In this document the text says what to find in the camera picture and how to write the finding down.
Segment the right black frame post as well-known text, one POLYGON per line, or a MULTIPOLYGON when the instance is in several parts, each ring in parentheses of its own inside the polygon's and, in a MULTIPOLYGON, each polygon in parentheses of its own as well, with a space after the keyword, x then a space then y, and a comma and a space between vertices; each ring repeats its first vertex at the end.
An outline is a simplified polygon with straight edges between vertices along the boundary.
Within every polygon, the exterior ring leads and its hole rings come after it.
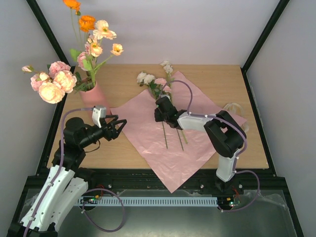
POLYGON ((270 16, 268 22, 266 23, 263 31, 261 32, 258 40, 256 41, 253 49, 251 50, 245 64, 241 68, 243 74, 246 74, 247 71, 250 69, 252 63, 256 59, 257 55, 259 54, 261 48, 263 47, 264 43, 266 42, 267 38, 269 37, 270 33, 272 32, 274 26, 278 22, 279 18, 281 17, 282 13, 286 9, 290 0, 280 0, 275 7, 272 15, 270 16))

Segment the black frame post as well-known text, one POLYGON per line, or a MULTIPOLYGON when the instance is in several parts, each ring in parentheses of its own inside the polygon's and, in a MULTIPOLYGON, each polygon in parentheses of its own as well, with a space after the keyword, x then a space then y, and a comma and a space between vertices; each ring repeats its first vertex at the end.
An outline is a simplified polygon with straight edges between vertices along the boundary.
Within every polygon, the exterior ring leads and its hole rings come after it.
POLYGON ((266 23, 263 31, 261 32, 258 40, 256 41, 253 49, 251 50, 245 64, 241 68, 243 74, 246 74, 247 71, 250 69, 252 63, 256 59, 257 55, 259 54, 261 48, 263 47, 264 43, 266 42, 267 38, 269 37, 270 33, 272 32, 274 26, 278 22, 279 18, 281 17, 282 13, 286 9, 290 0, 280 0, 275 7, 272 15, 270 16, 268 22, 266 23))
POLYGON ((48 21, 46 20, 40 6, 38 5, 36 0, 26 0, 27 4, 29 5, 31 11, 33 12, 34 16, 36 17, 38 23, 40 24, 42 30, 44 31, 47 39, 49 40, 51 46, 53 47, 55 53, 57 54, 60 61, 69 64, 68 59, 66 58, 65 53, 63 52, 57 38, 55 37, 48 21))

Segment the pink wrapping paper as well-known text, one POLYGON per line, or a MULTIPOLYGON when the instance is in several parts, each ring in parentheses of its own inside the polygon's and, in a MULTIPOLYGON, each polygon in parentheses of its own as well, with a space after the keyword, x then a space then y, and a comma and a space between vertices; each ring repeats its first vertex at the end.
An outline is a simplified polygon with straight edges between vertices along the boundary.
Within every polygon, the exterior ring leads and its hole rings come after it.
POLYGON ((185 138, 179 138, 179 133, 165 122, 155 122, 155 100, 137 81, 136 75, 119 81, 119 96, 132 93, 132 98, 111 111, 127 120, 123 133, 173 193, 216 152, 205 131, 185 130, 185 138))

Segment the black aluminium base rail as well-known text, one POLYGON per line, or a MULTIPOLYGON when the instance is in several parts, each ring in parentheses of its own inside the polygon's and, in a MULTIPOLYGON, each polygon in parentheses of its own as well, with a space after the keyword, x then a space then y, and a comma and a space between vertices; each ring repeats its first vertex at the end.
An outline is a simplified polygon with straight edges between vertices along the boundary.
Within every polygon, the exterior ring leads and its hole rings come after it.
MULTIPOLYGON (((149 169, 93 169, 94 185, 103 185, 112 191, 123 190, 165 190, 166 185, 149 169)), ((288 192, 285 178, 277 177, 269 169, 254 169, 260 181, 260 190, 282 190, 288 192)), ((237 174, 222 189, 216 186, 214 169, 200 169, 179 190, 198 192, 203 195, 228 195, 236 189, 239 193, 244 190, 257 189, 257 179, 253 174, 237 174)))

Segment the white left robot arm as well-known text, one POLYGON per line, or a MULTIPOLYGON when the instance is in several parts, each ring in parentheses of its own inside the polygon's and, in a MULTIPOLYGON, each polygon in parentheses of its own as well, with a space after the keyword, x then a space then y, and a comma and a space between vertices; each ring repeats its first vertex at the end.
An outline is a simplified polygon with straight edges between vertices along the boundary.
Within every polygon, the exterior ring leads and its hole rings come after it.
POLYGON ((47 179, 30 210, 19 223, 11 223, 9 237, 56 237, 79 198, 88 193, 94 171, 82 168, 85 148, 104 138, 118 138, 126 125, 117 115, 93 115, 94 125, 73 117, 62 121, 62 138, 47 179))

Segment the left black frame post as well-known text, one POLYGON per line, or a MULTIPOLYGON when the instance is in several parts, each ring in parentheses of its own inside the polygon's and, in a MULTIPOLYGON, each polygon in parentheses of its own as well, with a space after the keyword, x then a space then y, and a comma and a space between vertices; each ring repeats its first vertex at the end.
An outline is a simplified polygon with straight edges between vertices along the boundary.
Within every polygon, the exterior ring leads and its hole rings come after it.
POLYGON ((31 11, 33 12, 34 16, 36 17, 38 23, 40 24, 42 30, 44 31, 47 39, 49 40, 51 46, 53 47, 55 53, 57 54, 60 61, 69 64, 68 59, 66 58, 65 53, 63 52, 57 38, 55 37, 48 21, 46 20, 40 6, 38 5, 36 0, 26 0, 27 4, 29 5, 31 11))

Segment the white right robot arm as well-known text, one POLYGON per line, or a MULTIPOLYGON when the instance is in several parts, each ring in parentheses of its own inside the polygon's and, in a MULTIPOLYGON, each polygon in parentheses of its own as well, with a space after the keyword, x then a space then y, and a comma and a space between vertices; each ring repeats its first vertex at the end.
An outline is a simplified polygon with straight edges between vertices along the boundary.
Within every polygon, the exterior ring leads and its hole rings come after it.
POLYGON ((227 193, 232 187, 231 179, 236 174, 236 162, 247 148, 246 133, 233 117, 224 110, 214 115, 193 114, 186 110, 177 110, 167 96, 156 100, 155 121, 166 122, 177 130, 206 132, 215 151, 219 154, 216 170, 216 190, 227 193))

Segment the white blossom fuzzy stem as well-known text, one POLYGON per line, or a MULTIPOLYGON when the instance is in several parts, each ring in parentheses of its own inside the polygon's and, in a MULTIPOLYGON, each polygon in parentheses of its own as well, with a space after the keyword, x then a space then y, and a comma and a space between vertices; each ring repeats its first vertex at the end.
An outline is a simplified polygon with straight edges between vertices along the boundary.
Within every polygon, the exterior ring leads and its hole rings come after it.
MULTIPOLYGON (((173 72, 173 67, 171 65, 171 63, 168 60, 164 60, 160 63, 160 65, 163 67, 163 69, 166 72, 166 81, 170 82, 172 80, 174 80, 174 78, 171 77, 171 73, 173 72)), ((184 131, 181 131, 181 135, 184 139, 185 144, 188 144, 187 138, 185 136, 184 131)))

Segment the pale peach poppy stem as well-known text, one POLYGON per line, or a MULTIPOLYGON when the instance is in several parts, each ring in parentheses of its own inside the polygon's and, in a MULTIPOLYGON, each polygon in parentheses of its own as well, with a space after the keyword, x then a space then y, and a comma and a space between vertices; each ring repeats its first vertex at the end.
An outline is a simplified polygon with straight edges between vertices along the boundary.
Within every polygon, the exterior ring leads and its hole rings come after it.
POLYGON ((82 16, 79 19, 80 30, 86 33, 84 51, 77 57, 78 65, 86 71, 87 79, 85 86, 88 90, 96 86, 96 74, 106 62, 113 56, 120 56, 123 53, 123 46, 114 43, 110 50, 111 55, 100 61, 98 58, 103 54, 103 40, 114 40, 117 34, 110 30, 106 20, 96 20, 92 16, 82 16))

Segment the white rose stem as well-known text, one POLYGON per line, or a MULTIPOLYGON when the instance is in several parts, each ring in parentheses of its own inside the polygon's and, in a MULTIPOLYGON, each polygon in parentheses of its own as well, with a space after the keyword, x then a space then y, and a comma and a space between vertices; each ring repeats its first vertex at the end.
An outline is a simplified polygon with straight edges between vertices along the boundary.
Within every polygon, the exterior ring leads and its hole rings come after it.
POLYGON ((154 92, 156 85, 154 84, 155 79, 157 79, 154 75, 147 74, 145 72, 141 72, 136 77, 136 81, 139 86, 147 86, 150 92, 150 95, 157 100, 157 93, 154 92))

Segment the pink cylindrical vase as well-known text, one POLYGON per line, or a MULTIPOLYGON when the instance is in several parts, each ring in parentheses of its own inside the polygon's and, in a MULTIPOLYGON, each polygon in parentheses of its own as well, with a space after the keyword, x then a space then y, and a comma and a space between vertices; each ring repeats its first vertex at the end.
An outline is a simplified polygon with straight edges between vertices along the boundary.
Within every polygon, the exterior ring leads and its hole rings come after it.
POLYGON ((88 91, 79 91, 80 97, 86 107, 104 106, 106 107, 106 115, 111 115, 109 101, 101 85, 97 82, 96 85, 88 91))

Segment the pink carnation stem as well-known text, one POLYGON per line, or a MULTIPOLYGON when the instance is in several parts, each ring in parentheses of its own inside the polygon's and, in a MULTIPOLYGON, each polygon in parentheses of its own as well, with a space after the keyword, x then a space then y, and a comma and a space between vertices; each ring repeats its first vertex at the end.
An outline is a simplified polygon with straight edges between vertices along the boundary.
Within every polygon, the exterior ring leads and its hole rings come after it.
POLYGON ((55 76, 60 72, 60 71, 70 71, 71 67, 67 65, 66 63, 62 61, 56 61, 52 63, 49 67, 49 76, 51 78, 55 78, 55 76))

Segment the pink double rose stem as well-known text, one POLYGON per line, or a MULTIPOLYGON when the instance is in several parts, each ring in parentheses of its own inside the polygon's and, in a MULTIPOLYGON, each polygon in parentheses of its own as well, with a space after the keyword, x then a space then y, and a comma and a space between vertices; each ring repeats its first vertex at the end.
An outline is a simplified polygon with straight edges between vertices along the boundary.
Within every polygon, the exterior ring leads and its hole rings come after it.
MULTIPOLYGON (((171 87, 169 85, 166 85, 167 84, 167 80, 166 79, 163 79, 163 78, 155 79, 154 84, 156 85, 156 88, 154 89, 154 92, 157 93, 157 99, 159 98, 160 94, 168 95, 170 97, 170 99, 171 99, 171 87)), ((162 125, 162 129, 163 129, 165 147, 168 149, 167 135, 166 135, 165 126, 164 126, 163 121, 161 122, 161 125, 162 125)))

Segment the peach rose stem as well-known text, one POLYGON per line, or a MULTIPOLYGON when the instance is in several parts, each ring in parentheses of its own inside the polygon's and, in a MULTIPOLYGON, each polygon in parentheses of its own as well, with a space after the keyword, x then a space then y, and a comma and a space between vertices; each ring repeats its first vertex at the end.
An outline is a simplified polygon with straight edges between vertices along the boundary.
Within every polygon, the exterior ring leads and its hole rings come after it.
POLYGON ((39 86, 39 96, 43 101, 57 104, 63 97, 71 93, 76 86, 77 78, 70 71, 63 70, 56 74, 54 79, 44 80, 39 86))

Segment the cream ribbon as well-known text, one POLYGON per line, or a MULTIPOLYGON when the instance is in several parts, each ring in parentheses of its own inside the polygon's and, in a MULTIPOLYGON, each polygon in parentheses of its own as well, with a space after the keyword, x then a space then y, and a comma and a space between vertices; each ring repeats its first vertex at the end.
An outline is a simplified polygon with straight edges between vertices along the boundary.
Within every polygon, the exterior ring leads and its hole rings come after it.
MULTIPOLYGON (((228 112, 232 112, 233 114, 239 115, 241 117, 244 117, 244 109, 243 107, 238 103, 227 103, 224 107, 224 110, 227 110, 228 112)), ((245 121, 241 128, 245 133, 249 131, 249 124, 247 121, 245 121)))

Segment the orange poppy stem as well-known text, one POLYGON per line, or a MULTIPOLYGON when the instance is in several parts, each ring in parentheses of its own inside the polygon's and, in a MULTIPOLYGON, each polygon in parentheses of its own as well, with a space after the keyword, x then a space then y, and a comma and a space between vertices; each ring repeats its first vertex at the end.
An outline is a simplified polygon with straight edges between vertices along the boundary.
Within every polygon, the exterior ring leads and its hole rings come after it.
POLYGON ((94 30, 95 18, 89 15, 81 15, 80 5, 77 0, 63 0, 63 3, 70 9, 72 28, 78 43, 77 49, 71 48, 70 55, 77 66, 85 72, 81 76, 76 72, 77 91, 89 91, 96 85, 95 67, 97 59, 92 55, 91 44, 94 43, 91 31, 94 30))

